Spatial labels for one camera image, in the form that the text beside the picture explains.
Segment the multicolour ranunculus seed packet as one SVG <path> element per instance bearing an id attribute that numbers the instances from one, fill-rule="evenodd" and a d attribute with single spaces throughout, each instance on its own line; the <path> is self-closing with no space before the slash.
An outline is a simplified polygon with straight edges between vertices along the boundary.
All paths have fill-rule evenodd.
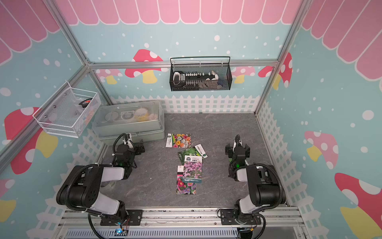
<path id="1" fill-rule="evenodd" d="M 190 148 L 192 146 L 191 134 L 169 133 L 166 138 L 167 148 Z"/>

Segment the green gourd seed packet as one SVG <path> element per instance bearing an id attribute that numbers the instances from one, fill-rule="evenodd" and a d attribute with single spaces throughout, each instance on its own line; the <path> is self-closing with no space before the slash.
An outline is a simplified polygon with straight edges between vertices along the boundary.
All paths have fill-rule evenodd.
<path id="1" fill-rule="evenodd" d="M 198 144 L 194 147 L 190 147 L 187 150 L 178 152 L 178 158 L 181 162 L 181 165 L 185 163 L 185 156 L 201 156 L 203 159 L 207 158 L 207 153 L 204 150 L 201 144 Z"/>

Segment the purple flower seed packet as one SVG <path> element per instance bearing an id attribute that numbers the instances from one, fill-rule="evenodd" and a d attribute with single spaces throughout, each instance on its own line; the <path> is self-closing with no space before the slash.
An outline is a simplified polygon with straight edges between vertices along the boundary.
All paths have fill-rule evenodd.
<path id="1" fill-rule="evenodd" d="M 202 183 L 203 157 L 185 155 L 183 182 Z"/>

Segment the pink mixed flower seed packet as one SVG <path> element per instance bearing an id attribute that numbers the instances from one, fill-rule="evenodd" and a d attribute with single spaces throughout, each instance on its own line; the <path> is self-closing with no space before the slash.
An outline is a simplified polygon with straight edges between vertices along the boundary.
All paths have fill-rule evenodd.
<path id="1" fill-rule="evenodd" d="M 195 195 L 196 191 L 196 183 L 185 183 L 183 182 L 183 173 L 184 166 L 179 165 L 177 167 L 177 187 L 176 194 L 177 195 Z"/>

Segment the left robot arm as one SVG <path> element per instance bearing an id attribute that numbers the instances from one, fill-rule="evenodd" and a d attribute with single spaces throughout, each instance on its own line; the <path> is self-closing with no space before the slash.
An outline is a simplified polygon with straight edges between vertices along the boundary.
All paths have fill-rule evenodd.
<path id="1" fill-rule="evenodd" d="M 101 218 L 101 226 L 139 226 L 142 210 L 126 210 L 125 203 L 104 195 L 103 183 L 127 180 L 137 167 L 135 156 L 145 152 L 143 141 L 113 148 L 111 164 L 77 165 L 59 189 L 56 202 L 72 211 Z"/>

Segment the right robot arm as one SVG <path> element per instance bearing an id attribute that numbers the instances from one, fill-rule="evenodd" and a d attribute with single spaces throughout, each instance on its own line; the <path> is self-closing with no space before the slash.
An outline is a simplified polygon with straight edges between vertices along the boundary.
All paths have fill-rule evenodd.
<path id="1" fill-rule="evenodd" d="M 286 194 L 275 168 L 263 163 L 247 163 L 249 146 L 243 146 L 240 142 L 228 144 L 225 154 L 231 159 L 228 177 L 248 185 L 248 195 L 236 201 L 234 209 L 226 212 L 226 219 L 233 219 L 237 224 L 257 223 L 260 221 L 258 213 L 286 202 Z"/>

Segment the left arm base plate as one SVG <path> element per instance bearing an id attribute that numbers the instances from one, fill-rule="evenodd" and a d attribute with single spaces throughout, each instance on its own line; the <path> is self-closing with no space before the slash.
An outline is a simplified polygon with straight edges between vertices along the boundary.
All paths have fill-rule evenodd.
<path id="1" fill-rule="evenodd" d="M 142 220 L 142 210 L 125 210 L 116 215 L 101 216 L 101 226 L 139 226 Z"/>

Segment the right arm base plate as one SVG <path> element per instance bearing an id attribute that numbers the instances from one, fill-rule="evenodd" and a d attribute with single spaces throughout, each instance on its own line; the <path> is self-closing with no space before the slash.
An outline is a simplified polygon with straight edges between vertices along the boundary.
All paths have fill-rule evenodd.
<path id="1" fill-rule="evenodd" d="M 222 225 L 260 225 L 261 219 L 254 214 L 243 214 L 236 209 L 218 209 L 217 216 L 221 219 Z"/>

